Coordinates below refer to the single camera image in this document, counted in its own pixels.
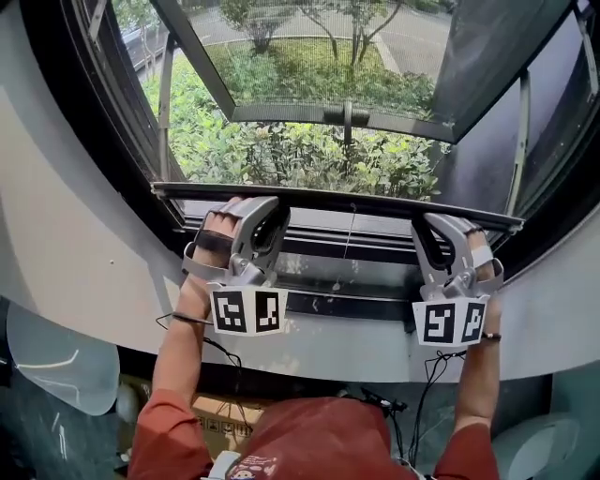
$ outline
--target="white wall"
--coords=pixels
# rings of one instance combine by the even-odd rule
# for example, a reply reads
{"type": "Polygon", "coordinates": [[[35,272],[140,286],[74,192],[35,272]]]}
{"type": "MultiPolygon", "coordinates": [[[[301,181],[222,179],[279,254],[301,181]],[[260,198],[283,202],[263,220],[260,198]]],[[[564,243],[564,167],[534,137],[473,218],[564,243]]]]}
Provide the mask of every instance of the white wall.
{"type": "MultiPolygon", "coordinates": [[[[113,190],[41,77],[17,2],[0,14],[0,294],[95,338],[156,353],[154,319],[171,308],[179,259],[113,190]]],[[[595,311],[600,217],[503,294],[502,376],[600,357],[595,311]]],[[[287,335],[218,341],[244,365],[342,381],[423,380],[435,349],[401,322],[295,315],[287,335]]],[[[225,361],[205,349],[208,361],[225,361]]],[[[455,381],[459,364],[449,369],[455,381]]]]}

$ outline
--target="grass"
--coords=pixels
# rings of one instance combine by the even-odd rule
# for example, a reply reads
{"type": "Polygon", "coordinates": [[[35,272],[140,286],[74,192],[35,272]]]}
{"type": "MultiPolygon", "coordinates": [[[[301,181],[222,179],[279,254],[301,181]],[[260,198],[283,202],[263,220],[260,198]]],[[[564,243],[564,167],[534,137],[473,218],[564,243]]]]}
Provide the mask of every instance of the grass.
{"type": "Polygon", "coordinates": [[[255,55],[251,41],[210,45],[206,50],[237,103],[354,103],[426,118],[433,82],[426,75],[385,69],[374,44],[350,67],[352,44],[337,41],[338,60],[327,38],[279,38],[255,55]]]}

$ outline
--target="red t-shirt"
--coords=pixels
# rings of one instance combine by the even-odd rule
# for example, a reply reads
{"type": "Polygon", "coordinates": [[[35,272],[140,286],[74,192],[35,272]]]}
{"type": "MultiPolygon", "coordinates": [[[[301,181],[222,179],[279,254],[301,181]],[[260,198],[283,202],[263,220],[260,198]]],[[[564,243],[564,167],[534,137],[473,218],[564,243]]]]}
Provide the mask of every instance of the red t-shirt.
{"type": "MultiPolygon", "coordinates": [[[[127,478],[179,480],[208,476],[212,460],[197,418],[178,394],[156,391],[138,418],[127,478]]],[[[452,436],[433,476],[498,479],[489,429],[452,436]]],[[[377,407],[346,398],[304,398],[269,407],[261,416],[232,480],[413,480],[390,458],[390,434],[377,407]]]]}

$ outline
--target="printed symbol on box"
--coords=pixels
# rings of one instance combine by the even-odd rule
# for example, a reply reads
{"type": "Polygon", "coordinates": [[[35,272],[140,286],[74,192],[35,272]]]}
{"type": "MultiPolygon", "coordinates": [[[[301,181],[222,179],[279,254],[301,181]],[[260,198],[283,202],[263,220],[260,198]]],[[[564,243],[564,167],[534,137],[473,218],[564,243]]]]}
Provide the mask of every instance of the printed symbol on box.
{"type": "Polygon", "coordinates": [[[454,304],[427,305],[425,308],[424,341],[452,343],[454,339],[454,304]]]}
{"type": "Polygon", "coordinates": [[[214,431],[218,433],[218,421],[212,418],[208,419],[208,431],[214,431]]]}
{"type": "Polygon", "coordinates": [[[249,437],[250,429],[243,424],[235,424],[235,435],[238,437],[249,437]]]}
{"type": "Polygon", "coordinates": [[[484,312],[486,306],[484,304],[469,304],[467,307],[467,321],[465,329],[462,332],[462,341],[473,341],[479,339],[481,327],[484,324],[484,312]]]}
{"type": "Polygon", "coordinates": [[[220,330],[246,333],[244,300],[241,292],[213,292],[215,309],[213,312],[220,330]]]}
{"type": "Polygon", "coordinates": [[[279,295],[276,292],[256,292],[256,331],[279,329],[279,295]]]}
{"type": "Polygon", "coordinates": [[[221,422],[221,433],[233,433],[233,423],[221,422]]]}

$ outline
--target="floor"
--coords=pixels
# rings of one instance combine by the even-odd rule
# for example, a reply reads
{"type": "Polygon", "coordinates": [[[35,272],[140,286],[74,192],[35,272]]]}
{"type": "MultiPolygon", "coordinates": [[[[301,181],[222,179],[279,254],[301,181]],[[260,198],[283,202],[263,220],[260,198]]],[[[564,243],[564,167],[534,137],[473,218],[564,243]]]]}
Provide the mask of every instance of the floor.
{"type": "MultiPolygon", "coordinates": [[[[0,301],[0,327],[7,302],[0,301]]],[[[122,355],[122,367],[134,357],[122,355]]],[[[221,373],[216,375],[223,382],[221,373]]],[[[287,378],[289,384],[285,393],[270,391],[269,398],[288,396],[314,396],[322,390],[322,395],[330,394],[333,387],[327,382],[311,384],[302,379],[287,378]]],[[[253,377],[251,382],[263,382],[263,378],[253,377]]],[[[422,383],[354,383],[348,385],[351,393],[365,387],[368,391],[390,400],[397,399],[408,405],[398,417],[403,434],[405,450],[413,435],[416,407],[423,392],[422,383]]],[[[549,408],[551,379],[540,377],[519,381],[503,382],[498,414],[492,435],[501,432],[524,419],[546,413],[549,408]]],[[[214,391],[214,381],[201,383],[203,391],[214,391]]],[[[443,451],[452,431],[454,384],[432,386],[422,415],[418,464],[424,473],[430,472],[443,451]]],[[[10,388],[0,387],[0,428],[8,431],[21,450],[23,463],[35,469],[36,479],[104,479],[112,478],[113,469],[121,465],[116,455],[118,419],[116,413],[92,417],[70,407],[61,400],[46,393],[26,380],[19,372],[14,372],[10,388]]],[[[394,446],[393,454],[398,452],[394,446]]]]}

